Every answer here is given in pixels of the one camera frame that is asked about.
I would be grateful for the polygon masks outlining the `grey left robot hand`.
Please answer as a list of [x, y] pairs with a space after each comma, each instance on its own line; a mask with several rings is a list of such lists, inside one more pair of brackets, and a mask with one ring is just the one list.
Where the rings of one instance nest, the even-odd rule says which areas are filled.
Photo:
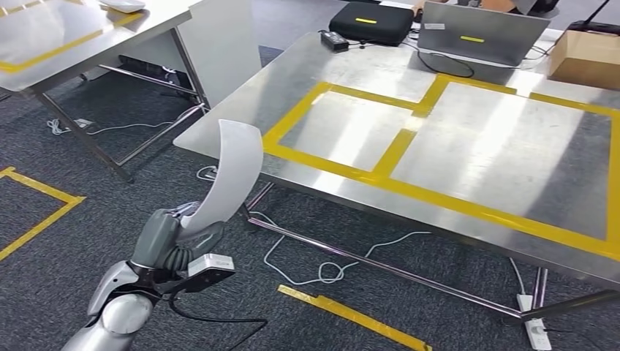
[[166, 271], [185, 271], [190, 262], [209, 253], [222, 239], [224, 222], [216, 222], [191, 235], [199, 238], [198, 245], [180, 246], [183, 240], [181, 218], [193, 214], [198, 203], [186, 203], [176, 208], [158, 209], [144, 225], [130, 259], [133, 265]]

